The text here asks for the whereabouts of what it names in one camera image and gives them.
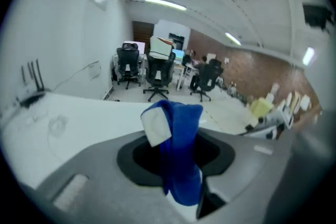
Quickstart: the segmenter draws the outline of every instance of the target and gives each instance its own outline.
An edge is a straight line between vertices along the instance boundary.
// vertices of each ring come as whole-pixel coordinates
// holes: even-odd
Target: blue towel
[[[146,118],[146,113],[155,111],[156,117]],[[201,105],[186,105],[166,100],[159,101],[142,115],[146,131],[146,121],[154,121],[154,130],[164,129],[167,125],[171,137],[160,144],[161,176],[164,192],[170,190],[176,202],[185,206],[198,204],[201,195],[200,169],[194,162],[194,141],[198,122],[202,114]]]

